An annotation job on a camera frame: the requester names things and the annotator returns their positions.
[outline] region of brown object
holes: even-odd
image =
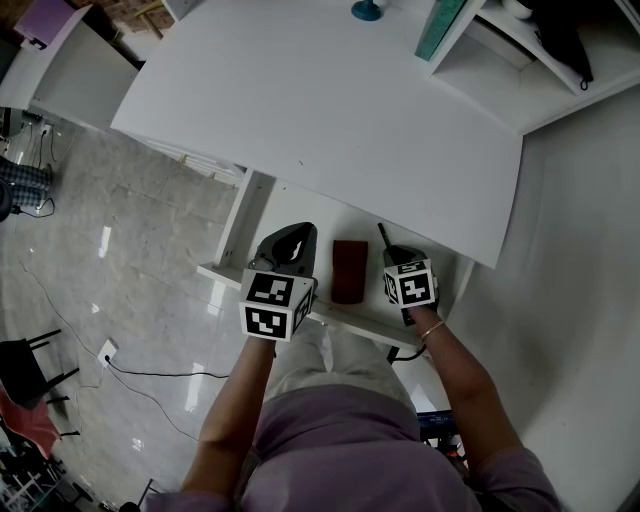
[[[331,300],[336,304],[359,304],[364,299],[368,252],[367,242],[333,241]]]

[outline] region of marble floor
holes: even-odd
[[[54,131],[54,146],[45,136],[40,150],[37,127],[25,129],[6,155],[53,165],[56,213],[0,224],[0,339],[62,329],[36,354],[47,378],[80,368],[57,388],[71,401],[50,412],[60,431],[82,435],[55,455],[119,506],[149,478],[179,487],[224,380],[118,374],[95,354],[110,338],[122,369],[231,370],[244,341],[237,292],[195,269],[215,252],[237,189],[122,134],[61,121]],[[430,406],[423,365],[398,365],[420,410]]]

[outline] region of white wall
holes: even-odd
[[[570,510],[640,478],[640,88],[526,137],[498,267],[454,331]]]

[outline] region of power cord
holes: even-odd
[[[46,215],[32,215],[29,212],[25,212],[24,210],[22,210],[18,205],[14,204],[11,207],[11,213],[14,213],[16,215],[20,215],[21,213],[24,213],[25,215],[28,215],[29,217],[33,217],[34,219],[46,219],[47,217],[51,217],[54,213],[56,213],[56,203],[53,202],[53,199],[51,197],[48,197],[47,199],[45,199],[44,203],[42,203],[42,206],[40,206],[40,208],[38,208],[38,211],[42,210],[42,208],[44,208],[44,205],[47,204],[49,201],[51,201],[51,213],[47,213]]]
[[[73,327],[71,327],[71,325],[69,324],[69,322],[67,322],[64,317],[62,315],[60,315],[60,313],[58,313],[58,310],[56,309],[56,307],[53,305],[53,302],[51,302],[51,298],[49,297],[49,294],[47,293],[47,290],[45,289],[44,286],[42,286],[42,283],[40,282],[40,280],[36,277],[35,274],[29,272],[26,267],[24,266],[24,264],[22,263],[22,261],[20,261],[20,258],[17,257],[16,254],[16,259],[18,261],[18,263],[20,264],[20,266],[22,267],[22,270],[26,273],[29,274],[34,280],[35,282],[38,284],[38,286],[40,287],[40,289],[42,290],[42,292],[44,293],[47,302],[49,303],[49,305],[51,306],[51,309],[53,309],[53,312],[56,314],[56,316],[69,328],[69,330],[73,333],[73,335],[75,336],[76,340],[78,340],[78,343],[80,343],[80,346],[89,354],[91,354],[94,358],[98,359],[98,356],[96,354],[94,354],[91,350],[89,350],[86,345],[84,343],[82,343],[82,340],[80,339],[80,336],[78,336],[78,333],[75,331],[75,329]],[[138,391],[137,389],[133,389],[132,387],[128,386],[125,382],[122,381],[122,379],[120,379],[120,377],[118,377],[112,370],[111,368],[114,368],[113,365],[111,365],[111,363],[109,363],[109,373],[111,373],[111,375],[113,375],[113,377],[120,383],[122,384],[125,388],[127,388],[129,391],[136,393],[137,395],[142,395],[145,398],[148,398],[149,400],[151,400],[152,402],[155,402],[155,404],[160,408],[160,411],[162,412],[162,414],[165,416],[165,418],[167,418],[167,421],[171,424],[171,426],[180,434],[182,434],[183,436],[186,436],[190,439],[192,439],[195,442],[198,442],[198,440],[193,437],[190,434],[187,434],[184,430],[181,430],[180,428],[178,428],[176,426],[176,424],[171,420],[171,418],[169,417],[169,415],[167,414],[167,412],[164,410],[164,408],[162,407],[162,405],[160,404],[160,402],[158,402],[158,400],[156,400],[154,397],[152,397],[151,395],[147,395],[146,393],[143,393],[142,391]],[[78,392],[82,389],[86,389],[86,388],[95,388],[95,389],[100,389],[102,387],[102,377],[100,377],[100,384],[98,386],[82,386],[81,388],[79,388],[76,391],[76,396],[75,396],[75,402],[76,402],[76,408],[78,409],[78,416],[80,416],[80,421],[81,421],[81,428],[80,428],[80,432],[82,432],[82,415],[80,414],[80,404],[78,402]]]
[[[149,377],[193,377],[194,375],[208,375],[209,377],[213,377],[215,379],[226,379],[229,377],[228,375],[216,375],[214,373],[209,372],[193,372],[193,373],[146,373],[146,372],[131,372],[128,370],[121,370],[116,365],[111,362],[111,358],[109,356],[105,356],[105,361],[109,363],[109,366],[113,368],[115,371],[120,373],[126,373],[128,375],[146,375]]]

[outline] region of white shelf unit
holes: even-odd
[[[439,55],[432,79],[506,128],[529,133],[640,83],[640,33],[630,14],[618,8],[622,1],[611,0],[597,23],[578,27],[594,76],[585,91],[580,88],[582,77],[542,47],[535,23],[514,18],[499,0],[484,2],[477,17],[522,45],[536,60],[524,68],[515,66],[503,55],[516,47],[507,39],[502,52],[482,44],[474,36],[477,21],[471,19],[446,34],[441,45],[446,55]]]
[[[474,262],[402,227],[334,199],[291,183],[248,170],[236,196],[218,251],[198,273],[240,289],[243,269],[258,244],[275,231],[297,222],[312,222],[318,229],[313,276],[318,299],[311,318],[338,325],[374,341],[415,350],[413,328],[404,326],[399,309],[384,294],[382,253],[378,231],[383,222],[393,243],[422,249],[438,277],[439,313],[446,318],[464,293]],[[334,240],[365,240],[369,244],[365,298],[361,304],[339,305],[330,300]]]

